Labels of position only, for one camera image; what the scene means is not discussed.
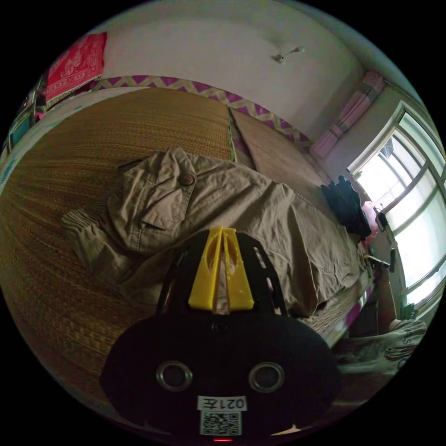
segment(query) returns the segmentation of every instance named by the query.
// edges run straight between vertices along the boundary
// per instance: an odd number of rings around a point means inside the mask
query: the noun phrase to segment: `white label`
[[[202,411],[200,434],[215,436],[242,435],[242,413]]]
[[[208,412],[244,412],[246,396],[198,396],[197,410]]]

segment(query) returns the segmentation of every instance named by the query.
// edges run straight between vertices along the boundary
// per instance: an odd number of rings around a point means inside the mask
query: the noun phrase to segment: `qr code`
[[[201,412],[201,435],[242,435],[241,412]]]

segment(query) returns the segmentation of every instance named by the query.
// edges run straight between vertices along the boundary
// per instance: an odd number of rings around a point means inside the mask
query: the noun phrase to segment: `red patterned tapestry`
[[[76,42],[51,66],[46,103],[54,103],[79,87],[100,78],[107,33],[89,34]]]

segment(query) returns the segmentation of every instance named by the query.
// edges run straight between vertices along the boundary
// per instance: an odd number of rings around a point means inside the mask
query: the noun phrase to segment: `jacket button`
[[[194,176],[190,173],[184,173],[180,176],[180,183],[183,186],[190,186],[194,182]]]

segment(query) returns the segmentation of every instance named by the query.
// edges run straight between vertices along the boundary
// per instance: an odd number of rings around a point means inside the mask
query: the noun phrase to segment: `purple zigzag pattern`
[[[182,82],[185,81],[184,79],[173,78],[169,76],[153,77],[149,75],[134,75],[134,76],[122,76],[108,79],[100,79],[98,81],[92,82],[92,90],[103,90],[105,88],[110,88],[115,86],[121,86],[121,87],[129,86],[129,84],[126,81],[124,81],[123,84],[121,85],[117,85],[117,83],[121,79],[122,80],[131,79],[136,85],[140,85],[148,78],[159,79],[165,86],[164,88],[173,88],[172,85],[178,82],[178,85],[175,87],[176,90],[183,92],[192,92],[188,90],[188,87],[182,85]],[[295,129],[289,122],[281,118],[276,118],[273,113],[271,113],[268,109],[262,107],[259,104],[252,103],[247,99],[242,98],[238,94],[227,92],[225,90],[220,90],[219,88],[212,87],[211,85],[208,84],[203,84],[202,82],[196,82],[196,81],[188,81],[188,82],[190,82],[194,86],[196,94],[200,96],[205,96],[209,99],[214,99],[217,101],[220,100],[224,101],[224,99],[220,99],[218,97],[218,94],[215,93],[216,90],[217,92],[222,92],[224,94],[224,97],[226,98],[226,101],[224,102],[229,104],[230,107],[234,107],[239,112],[247,114],[249,116],[252,116],[253,118],[256,118],[264,122],[269,127],[278,130],[286,138],[290,139],[293,142],[306,142],[309,144],[311,143],[307,136],[305,136],[303,133]],[[158,85],[156,85],[154,80],[152,80],[152,82],[150,82],[150,84],[148,84],[147,87],[153,88],[153,87],[158,87]],[[252,106],[248,107],[247,105],[245,105],[246,103],[252,104],[253,107]]]

